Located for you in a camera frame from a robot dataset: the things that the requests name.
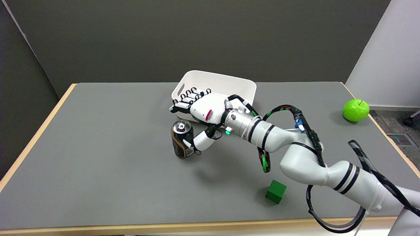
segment white storage bin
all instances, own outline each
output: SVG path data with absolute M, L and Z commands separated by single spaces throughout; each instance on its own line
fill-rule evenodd
M 188 71 L 172 92 L 172 99 L 180 101 L 180 95 L 192 87 L 201 90 L 211 89 L 212 93 L 223 94 L 226 97 L 237 94 L 248 100 L 251 105 L 254 102 L 255 90 L 257 89 L 257 85 L 248 79 L 204 71 Z M 243 106 L 237 99 L 232 101 L 232 105 L 234 108 Z M 190 114 L 177 112 L 176 115 L 181 119 L 195 121 Z

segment wooden table edge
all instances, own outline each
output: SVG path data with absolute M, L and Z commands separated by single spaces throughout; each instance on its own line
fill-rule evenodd
M 347 91 L 353 96 L 350 90 L 341 83 Z M 42 123 L 41 127 L 29 141 L 25 149 L 13 163 L 12 167 L 5 174 L 0 181 L 0 192 L 9 182 L 12 175 L 23 162 L 29 151 L 35 145 L 39 137 L 42 135 L 46 127 L 54 118 L 60 107 L 63 105 L 71 91 L 77 84 L 72 84 L 65 94 L 58 101 L 57 105 Z M 398 148 L 398 146 L 390 139 L 376 121 L 369 115 L 369 118 L 388 139 L 392 146 L 401 155 L 404 161 L 420 178 L 420 171 L 416 166 L 405 156 L 405 154 Z M 333 224 L 344 224 L 352 218 L 326 218 L 324 220 Z M 377 216 L 368 217 L 364 224 L 375 226 L 390 227 L 396 220 L 396 216 Z M 152 234 L 152 233 L 189 233 L 189 232 L 204 232 L 204 231 L 244 231 L 244 230 L 268 230 L 278 228 L 310 228 L 317 227 L 318 223 L 314 219 L 289 219 L 289 220 L 254 220 L 254 221 L 231 221 L 231 222 L 213 222 L 213 223 L 174 223 L 174 224 L 146 224 L 146 225 L 120 225 L 120 226 L 72 226 L 72 227 L 56 227 L 56 228 L 29 228 L 29 229 L 10 229 L 0 230 L 0 235 L 116 235 L 116 234 Z

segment table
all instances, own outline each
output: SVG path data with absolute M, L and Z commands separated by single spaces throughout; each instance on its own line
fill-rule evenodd
M 201 156 L 174 155 L 169 131 L 177 117 L 168 107 L 175 86 L 71 85 L 0 182 L 0 234 L 315 227 L 306 186 L 278 168 L 286 148 L 272 154 L 270 173 L 263 173 L 256 148 L 234 136 L 222 137 Z M 352 98 L 338 82 L 257 83 L 254 107 L 265 113 L 280 104 L 295 105 L 323 142 L 328 165 L 339 160 L 360 165 L 347 145 L 355 139 L 388 179 L 420 191 L 419 171 L 371 117 L 357 124 L 342 118 L 342 106 Z M 276 113 L 269 121 L 294 126 L 289 113 Z M 204 126 L 194 124 L 196 134 L 201 130 Z M 279 205 L 264 198 L 273 179 L 288 186 Z M 313 189 L 312 202 L 317 214 L 333 223 L 349 221 L 358 210 L 326 187 Z M 367 222 L 390 226 L 400 210 Z

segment gray tabletop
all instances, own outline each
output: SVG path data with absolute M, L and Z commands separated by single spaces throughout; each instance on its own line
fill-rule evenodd
M 0 193 L 0 229 L 311 218 L 306 186 L 278 167 L 287 147 L 272 154 L 270 173 L 263 173 L 255 146 L 234 136 L 201 156 L 178 159 L 170 137 L 177 117 L 168 111 L 175 86 L 76 85 Z M 353 124 L 342 118 L 349 99 L 338 82 L 257 83 L 254 105 L 260 113 L 281 104 L 302 109 L 328 165 L 348 160 L 360 166 L 347 145 L 355 139 L 388 179 L 420 191 L 419 178 L 370 119 Z M 294 127 L 288 112 L 270 122 Z M 194 128 L 196 134 L 204 129 Z M 287 185 L 279 205 L 264 198 L 273 179 Z M 323 218 L 358 210 L 326 187 L 315 187 L 312 196 Z

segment floor vent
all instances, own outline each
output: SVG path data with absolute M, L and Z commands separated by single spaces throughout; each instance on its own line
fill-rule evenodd
M 407 134 L 386 133 L 399 146 L 416 146 Z

